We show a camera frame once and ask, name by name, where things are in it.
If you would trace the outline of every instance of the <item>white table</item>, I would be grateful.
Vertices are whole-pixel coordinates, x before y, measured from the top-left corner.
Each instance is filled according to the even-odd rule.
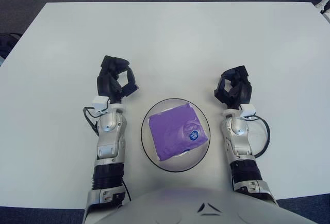
[[[329,193],[329,34],[311,3],[46,4],[0,67],[0,205],[85,207],[97,137],[82,108],[97,93],[104,55],[129,60],[140,87],[123,100],[133,198],[168,186],[230,190],[225,105],[213,90],[240,65],[271,128],[257,162],[274,196]],[[211,129],[207,155],[183,173],[154,166],[140,140],[146,112],[171,97],[196,104]],[[265,132],[251,125],[256,149]]]

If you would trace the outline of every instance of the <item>purple package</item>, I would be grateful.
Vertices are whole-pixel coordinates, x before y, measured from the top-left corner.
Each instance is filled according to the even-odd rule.
[[[160,161],[197,148],[208,140],[189,104],[150,116],[149,127]]]

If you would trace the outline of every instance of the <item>clear glass bowl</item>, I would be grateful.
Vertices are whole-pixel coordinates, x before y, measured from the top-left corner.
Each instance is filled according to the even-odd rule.
[[[175,108],[187,103],[190,104],[190,106],[195,110],[196,115],[200,120],[200,123],[204,129],[205,135],[207,136],[208,140],[207,142],[195,149],[176,155],[165,161],[159,161],[149,128],[148,119],[153,114],[160,113],[162,111]],[[145,154],[154,165],[165,171],[170,172],[187,171],[196,166],[206,155],[210,145],[210,139],[210,126],[207,122],[205,115],[196,105],[184,99],[165,99],[158,102],[145,115],[141,127],[141,141]]]

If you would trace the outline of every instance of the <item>robotic arm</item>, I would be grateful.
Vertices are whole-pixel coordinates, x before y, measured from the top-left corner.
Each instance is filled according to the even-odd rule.
[[[248,81],[245,66],[229,69],[221,75],[218,88],[214,96],[228,108],[223,112],[226,118],[221,125],[221,131],[225,140],[225,151],[230,169],[232,171],[233,190],[261,200],[269,201],[277,205],[271,194],[267,182],[262,180],[255,156],[248,141],[249,127],[247,122],[261,119],[255,116],[256,109],[249,104],[252,87]],[[231,90],[225,90],[225,80],[229,80]],[[266,125],[268,139],[264,149],[256,154],[261,156],[269,144],[270,131]]]
[[[84,222],[91,211],[118,208],[125,198],[123,175],[126,119],[121,99],[138,89],[128,65],[127,60],[105,56],[97,78],[98,96],[93,100],[93,107],[84,108],[88,123],[98,135],[93,184],[88,193]],[[125,71],[128,84],[121,87],[117,79]],[[94,109],[97,115],[92,115],[90,109]],[[93,124],[86,112],[98,118],[98,121]]]

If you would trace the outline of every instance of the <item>blue logo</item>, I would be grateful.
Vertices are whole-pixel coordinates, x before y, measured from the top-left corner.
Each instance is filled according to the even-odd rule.
[[[198,131],[197,130],[194,130],[193,132],[190,133],[189,138],[191,140],[196,140],[198,138],[198,136],[199,136]]]

